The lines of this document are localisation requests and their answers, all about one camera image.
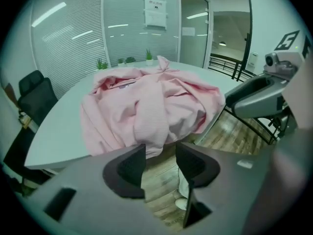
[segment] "black railing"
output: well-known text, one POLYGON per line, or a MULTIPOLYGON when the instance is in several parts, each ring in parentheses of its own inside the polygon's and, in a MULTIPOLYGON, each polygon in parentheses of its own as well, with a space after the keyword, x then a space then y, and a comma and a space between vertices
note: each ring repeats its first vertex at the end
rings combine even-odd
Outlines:
POLYGON ((223 73, 227 76, 230 76, 231 79, 236 79, 237 81, 241 82, 243 82, 242 79, 247 80, 255 76, 255 74, 247 70, 242 70, 242 72, 240 72, 241 64, 242 61, 239 61, 237 59, 211 53, 209 69, 223 73))

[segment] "doorway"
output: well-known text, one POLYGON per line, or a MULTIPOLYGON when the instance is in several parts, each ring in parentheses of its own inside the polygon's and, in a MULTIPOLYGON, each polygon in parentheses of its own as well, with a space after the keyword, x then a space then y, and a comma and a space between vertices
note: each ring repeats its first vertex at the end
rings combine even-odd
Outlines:
POLYGON ((181 0, 180 63, 203 68, 208 20, 206 0, 181 0))

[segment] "office chair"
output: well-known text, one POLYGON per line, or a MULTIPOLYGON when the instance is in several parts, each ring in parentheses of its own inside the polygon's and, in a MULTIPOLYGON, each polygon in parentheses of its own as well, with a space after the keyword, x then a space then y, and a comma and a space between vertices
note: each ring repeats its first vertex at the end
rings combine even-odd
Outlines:
POLYGON ((26 95, 32 89, 34 89, 37 85, 43 82, 44 76, 38 70, 33 71, 32 73, 28 74, 19 82, 19 89, 21 96, 26 95))
POLYGON ((49 78, 45 77, 42 82, 37 83, 36 86, 33 85, 34 83, 29 86, 31 89, 23 90, 23 93, 27 93, 21 93, 18 105, 22 111, 40 126, 49 111, 57 103, 58 99, 53 92, 49 78))

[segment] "window blinds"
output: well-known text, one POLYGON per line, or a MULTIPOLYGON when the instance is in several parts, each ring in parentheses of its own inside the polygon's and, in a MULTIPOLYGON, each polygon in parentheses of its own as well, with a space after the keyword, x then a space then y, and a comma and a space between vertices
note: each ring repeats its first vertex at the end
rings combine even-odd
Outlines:
POLYGON ((178 0, 165 0, 167 29, 145 27, 144 0, 104 0, 104 26, 108 55, 112 66, 119 58, 133 56, 136 61, 146 60, 146 49, 153 59, 162 55, 177 61, 179 13, 178 0))
POLYGON ((58 98, 106 62, 101 0, 34 0, 31 38, 38 69, 58 98))

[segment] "white table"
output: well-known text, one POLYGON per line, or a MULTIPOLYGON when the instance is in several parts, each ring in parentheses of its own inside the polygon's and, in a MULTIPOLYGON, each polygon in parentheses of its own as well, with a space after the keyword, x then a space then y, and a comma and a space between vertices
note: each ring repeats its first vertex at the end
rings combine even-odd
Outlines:
MULTIPOLYGON (((137 62, 136 67, 147 67, 145 62, 137 62)), ((191 65, 171 62, 170 68, 192 71, 208 82, 220 88, 223 94, 232 90, 239 83, 213 70, 206 70, 191 65)), ((73 86, 51 109, 39 127, 29 148, 25 166, 30 169, 53 169, 66 167, 69 163, 89 156, 82 138, 80 124, 80 104, 82 98, 92 90, 93 74, 83 78, 73 86)), ((202 137, 211 128, 203 132, 202 137)))

